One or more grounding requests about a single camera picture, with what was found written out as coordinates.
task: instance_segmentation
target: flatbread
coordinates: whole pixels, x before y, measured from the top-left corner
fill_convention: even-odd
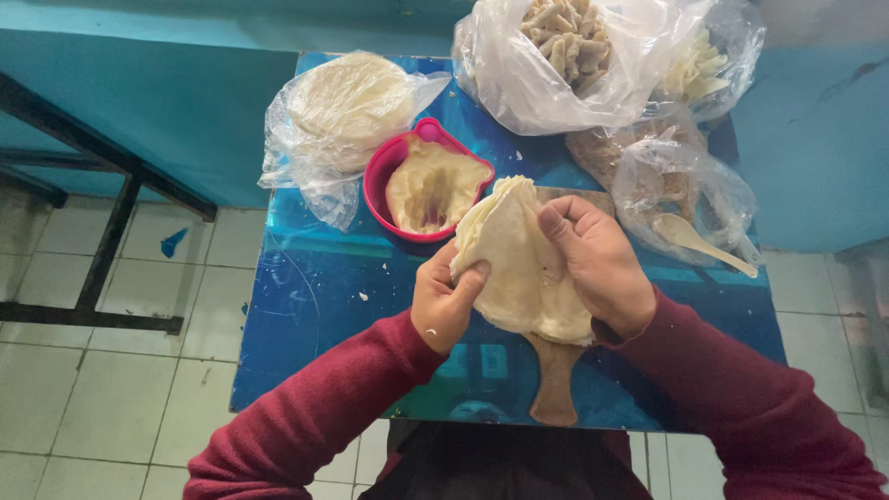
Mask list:
[[[411,123],[415,94],[407,73],[378,55],[353,52],[326,62],[303,75],[287,103],[304,132],[297,148],[314,163],[360,172],[373,149]]]
[[[559,343],[589,345],[592,315],[574,289],[565,256],[540,230],[534,182],[522,175],[494,184],[457,224],[456,282],[470,265],[491,263],[485,289],[473,306],[498,328],[535,334]]]
[[[450,228],[475,203],[478,186],[492,176],[491,168],[418,135],[408,135],[404,142],[407,158],[386,185],[392,222],[415,234]]]

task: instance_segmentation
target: pink container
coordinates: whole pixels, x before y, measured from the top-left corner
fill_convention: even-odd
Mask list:
[[[367,164],[367,169],[364,171],[364,200],[367,202],[367,206],[370,207],[371,214],[376,217],[377,221],[380,221],[384,228],[400,238],[413,243],[435,243],[449,238],[457,230],[457,224],[432,234],[415,234],[402,231],[392,223],[392,214],[389,213],[388,204],[386,203],[386,186],[388,185],[389,177],[407,158],[407,143],[404,141],[407,135],[417,135],[425,142],[437,142],[451,151],[473,157],[476,161],[487,165],[491,169],[491,176],[479,184],[476,201],[473,202],[473,205],[478,203],[478,200],[482,197],[482,192],[494,182],[494,167],[491,165],[491,162],[477,157],[466,146],[463,146],[449,133],[445,132],[438,120],[434,118],[423,118],[417,122],[417,126],[413,130],[393,137],[373,154],[370,163]]]

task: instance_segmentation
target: hand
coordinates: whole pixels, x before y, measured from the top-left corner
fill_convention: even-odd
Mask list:
[[[568,261],[568,272],[594,318],[624,340],[642,333],[654,317],[654,289],[621,226],[589,201],[569,196],[541,210],[541,231]]]
[[[463,271],[460,283],[451,288],[451,260],[457,254],[453,241],[443,246],[417,269],[413,288],[411,322],[420,337],[439,354],[451,352],[469,326],[469,312],[491,273],[487,261]]]

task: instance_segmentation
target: blue tabletop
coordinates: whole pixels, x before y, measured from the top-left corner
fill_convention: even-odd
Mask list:
[[[297,73],[334,57],[304,53]],[[451,70],[447,59],[389,59],[409,73]],[[498,178],[520,173],[543,186],[602,190],[574,163],[562,136],[510,133],[453,81],[418,119],[427,116],[438,119],[458,141],[490,161]],[[709,141],[714,156],[737,164],[731,120],[712,131]],[[749,237],[757,242],[755,227]],[[664,294],[691,305],[702,318],[767,358],[786,363],[765,270],[750,279],[725,267],[695,268],[635,241],[634,247],[645,274]],[[409,307],[414,273],[426,260],[417,255],[423,250],[392,238],[363,199],[343,234],[319,222],[305,207],[299,190],[276,190],[268,207],[232,409],[244,409],[376,319]],[[359,292],[367,295],[367,301]],[[469,330],[432,381],[415,388],[382,416],[537,424],[528,409],[539,379],[531,344],[473,311]],[[681,430],[669,400],[607,349],[595,348],[581,357],[573,371],[572,395],[580,427]]]

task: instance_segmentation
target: plastic wrap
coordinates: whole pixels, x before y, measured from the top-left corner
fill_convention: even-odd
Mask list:
[[[694,265],[715,261],[670,243],[652,228],[658,214],[680,215],[712,246],[731,252],[757,210],[753,191],[706,151],[671,139],[645,139],[623,150],[612,188],[624,229],[645,246]]]
[[[520,135],[630,125],[714,1],[592,0],[612,44],[610,66],[577,96],[519,31],[533,0],[478,0],[454,27],[454,72],[467,94]]]
[[[655,94],[669,101],[685,99],[698,123],[719,118],[734,108],[753,83],[764,40],[765,24],[756,6],[747,0],[719,0],[697,33],[683,43],[686,48],[678,64]],[[710,46],[718,54],[701,52]],[[698,97],[713,84],[721,88]]]
[[[707,139],[698,130],[688,107],[677,102],[649,102],[642,117],[629,126],[598,126],[569,132],[565,135],[565,146],[580,168],[611,191],[623,149],[643,139],[657,139],[667,131],[671,131],[674,141],[707,150]]]
[[[352,52],[287,82],[266,110],[258,184],[299,188],[319,220],[346,231],[358,179],[374,151],[410,129],[451,75],[408,75],[394,62]]]

